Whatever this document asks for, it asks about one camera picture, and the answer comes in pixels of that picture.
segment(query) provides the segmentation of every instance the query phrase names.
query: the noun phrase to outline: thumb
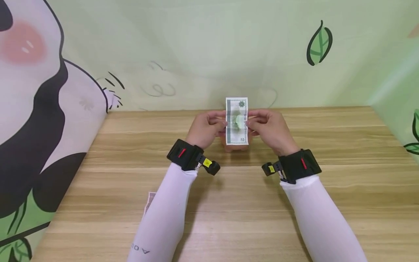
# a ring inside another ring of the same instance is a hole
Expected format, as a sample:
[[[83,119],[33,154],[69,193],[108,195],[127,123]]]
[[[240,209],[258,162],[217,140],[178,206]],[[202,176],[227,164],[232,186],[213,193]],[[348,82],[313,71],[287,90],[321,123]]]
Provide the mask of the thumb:
[[[263,124],[261,124],[261,123],[259,123],[257,121],[251,121],[251,120],[249,120],[249,121],[246,121],[246,125],[247,125],[248,128],[250,128],[250,129],[252,129],[252,130],[254,130],[256,132],[259,132],[260,129],[262,128],[262,125]]]
[[[211,126],[213,126],[213,128],[216,132],[221,132],[227,126],[227,122],[226,121],[220,121],[220,122],[215,123]]]

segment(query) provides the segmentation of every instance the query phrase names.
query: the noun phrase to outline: white arm sleeve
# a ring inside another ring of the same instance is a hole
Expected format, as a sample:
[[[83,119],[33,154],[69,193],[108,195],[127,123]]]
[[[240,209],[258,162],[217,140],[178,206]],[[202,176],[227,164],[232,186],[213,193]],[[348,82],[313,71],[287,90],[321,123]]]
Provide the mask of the white arm sleeve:
[[[142,219],[127,262],[170,262],[185,225],[189,190],[197,171],[171,164]]]
[[[367,262],[354,232],[319,177],[281,182],[313,262]]]

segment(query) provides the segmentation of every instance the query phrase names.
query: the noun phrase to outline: hand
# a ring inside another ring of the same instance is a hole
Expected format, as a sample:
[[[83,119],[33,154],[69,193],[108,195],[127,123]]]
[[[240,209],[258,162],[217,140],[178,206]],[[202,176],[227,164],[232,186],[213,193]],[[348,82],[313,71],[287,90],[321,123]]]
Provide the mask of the hand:
[[[246,122],[252,135],[260,135],[276,155],[288,156],[300,150],[281,113],[259,109],[250,110],[248,115],[253,117]]]
[[[185,142],[197,145],[202,149],[209,147],[215,137],[225,133],[227,122],[219,117],[225,117],[224,111],[210,111],[199,114],[192,122]]]

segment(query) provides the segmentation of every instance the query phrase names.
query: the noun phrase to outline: wallpaper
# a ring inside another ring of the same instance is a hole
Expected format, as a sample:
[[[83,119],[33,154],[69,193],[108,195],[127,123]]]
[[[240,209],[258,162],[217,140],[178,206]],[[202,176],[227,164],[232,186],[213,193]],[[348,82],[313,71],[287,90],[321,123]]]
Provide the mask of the wallpaper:
[[[378,113],[392,133],[419,163],[419,34],[416,27],[406,47],[415,49],[400,59],[394,69],[382,80],[380,91],[371,99]]]
[[[0,0],[0,262],[29,262],[112,106],[45,0]]]
[[[389,49],[419,34],[416,0],[49,3],[63,55],[115,92],[111,110],[365,105]]]

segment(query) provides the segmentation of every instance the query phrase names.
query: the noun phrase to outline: yellow label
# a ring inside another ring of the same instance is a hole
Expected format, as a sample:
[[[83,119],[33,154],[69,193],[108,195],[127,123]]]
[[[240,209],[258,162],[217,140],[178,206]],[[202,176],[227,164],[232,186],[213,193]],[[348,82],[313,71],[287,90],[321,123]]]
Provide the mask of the yellow label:
[[[203,163],[204,166],[210,167],[211,164],[212,164],[212,161],[211,160],[209,160],[207,158],[204,160],[204,163]]]

